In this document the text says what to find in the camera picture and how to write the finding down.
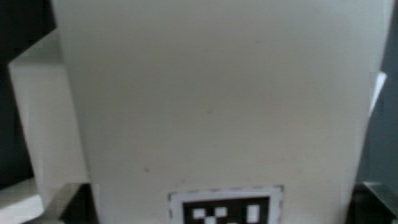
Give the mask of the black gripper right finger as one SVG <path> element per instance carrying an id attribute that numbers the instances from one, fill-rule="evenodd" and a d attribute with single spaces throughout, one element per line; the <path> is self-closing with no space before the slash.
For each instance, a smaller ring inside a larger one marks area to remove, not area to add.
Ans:
<path id="1" fill-rule="evenodd" d="M 379 182 L 356 184 L 347 224 L 398 224 L 398 195 Z"/>

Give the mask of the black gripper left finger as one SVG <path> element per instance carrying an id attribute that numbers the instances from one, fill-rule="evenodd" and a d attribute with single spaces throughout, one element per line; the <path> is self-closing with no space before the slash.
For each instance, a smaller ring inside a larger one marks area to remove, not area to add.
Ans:
<path id="1" fill-rule="evenodd" d="M 43 221 L 61 221 L 62 224 L 98 224 L 93 188 L 89 183 L 68 183 L 50 200 Z"/>

